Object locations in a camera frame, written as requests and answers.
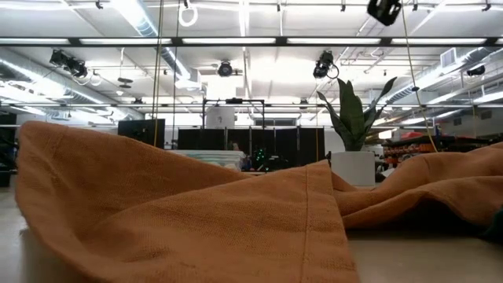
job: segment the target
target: orange fabric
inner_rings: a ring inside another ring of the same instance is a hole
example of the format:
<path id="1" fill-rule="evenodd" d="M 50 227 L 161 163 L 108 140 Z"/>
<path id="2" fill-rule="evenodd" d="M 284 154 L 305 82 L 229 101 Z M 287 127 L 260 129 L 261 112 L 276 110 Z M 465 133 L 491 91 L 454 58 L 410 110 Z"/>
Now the orange fabric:
<path id="1" fill-rule="evenodd" d="M 357 282 L 344 227 L 388 222 L 425 197 L 488 226 L 503 204 L 503 145 L 413 158 L 360 191 L 325 161 L 250 177 L 37 122 L 20 144 L 16 198 L 29 227 L 94 281 Z"/>

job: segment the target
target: orange blanket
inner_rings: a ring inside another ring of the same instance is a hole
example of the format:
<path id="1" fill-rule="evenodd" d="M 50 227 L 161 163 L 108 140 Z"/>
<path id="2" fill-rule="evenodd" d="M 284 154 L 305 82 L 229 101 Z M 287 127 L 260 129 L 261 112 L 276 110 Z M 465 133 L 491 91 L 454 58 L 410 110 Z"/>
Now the orange blanket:
<path id="1" fill-rule="evenodd" d="M 426 199 L 487 227 L 503 204 L 502 144 L 412 158 L 372 191 L 326 161 L 250 177 L 48 123 L 26 123 L 20 144 L 16 198 L 32 232 L 103 282 L 357 282 L 345 228 Z"/>

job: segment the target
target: floor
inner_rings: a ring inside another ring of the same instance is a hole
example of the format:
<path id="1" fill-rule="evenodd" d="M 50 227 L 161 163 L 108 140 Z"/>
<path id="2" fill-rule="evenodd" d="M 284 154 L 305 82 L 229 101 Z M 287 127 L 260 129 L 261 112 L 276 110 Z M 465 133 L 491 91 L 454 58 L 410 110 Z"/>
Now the floor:
<path id="1" fill-rule="evenodd" d="M 393 232 L 348 237 L 363 283 L 503 281 L 503 246 L 476 238 Z M 0 251 L 0 282 L 83 281 L 27 230 L 13 189 L 0 189 Z"/>

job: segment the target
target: air duct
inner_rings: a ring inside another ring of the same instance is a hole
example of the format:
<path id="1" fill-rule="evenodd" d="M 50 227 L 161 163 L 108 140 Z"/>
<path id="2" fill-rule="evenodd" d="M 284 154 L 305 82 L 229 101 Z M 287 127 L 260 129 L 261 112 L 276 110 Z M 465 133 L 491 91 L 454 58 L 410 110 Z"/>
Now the air duct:
<path id="1" fill-rule="evenodd" d="M 23 81 L 32 81 L 32 77 L 39 77 L 40 79 L 38 79 L 38 82 L 40 83 L 43 81 L 40 88 L 43 88 L 44 92 L 61 92 L 61 94 L 68 95 L 73 101 L 88 101 L 88 103 L 96 104 L 117 103 L 117 101 L 114 101 L 103 94 L 99 94 L 98 92 L 85 86 L 80 86 L 72 80 L 56 72 L 52 72 L 52 70 L 36 64 L 35 62 L 5 48 L 0 48 L 0 65 L 3 68 L 8 68 L 12 74 L 15 74 L 15 79 L 19 78 L 23 79 Z M 126 116 L 131 116 L 134 119 L 144 119 L 144 115 L 134 109 L 122 108 L 119 111 Z"/>
<path id="2" fill-rule="evenodd" d="M 477 49 L 456 50 L 457 59 L 454 64 L 448 67 L 443 67 L 442 62 L 439 62 L 430 68 L 425 69 L 416 75 L 416 85 L 423 90 L 443 80 L 444 75 L 458 71 L 462 68 L 471 67 L 500 49 L 501 48 L 498 47 L 479 47 Z M 386 100 L 389 104 L 394 103 L 410 94 L 413 94 L 413 87 L 413 80 L 410 79 L 407 83 L 393 88 L 390 94 L 387 95 L 383 101 Z"/>
<path id="3" fill-rule="evenodd" d="M 144 37 L 157 37 L 157 31 L 145 3 L 142 0 L 112 0 L 112 4 L 130 23 L 136 32 Z M 160 56 L 176 72 L 178 88 L 201 88 L 200 73 L 194 68 L 186 68 L 179 57 L 169 47 L 162 47 Z"/>

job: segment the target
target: white pot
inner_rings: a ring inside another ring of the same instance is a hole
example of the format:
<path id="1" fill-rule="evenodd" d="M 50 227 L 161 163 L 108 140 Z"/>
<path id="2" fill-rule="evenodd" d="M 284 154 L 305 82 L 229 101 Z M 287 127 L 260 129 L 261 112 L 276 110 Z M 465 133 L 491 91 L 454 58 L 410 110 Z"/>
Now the white pot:
<path id="1" fill-rule="evenodd" d="M 372 152 L 332 153 L 332 172 L 353 186 L 375 186 L 376 165 Z"/>

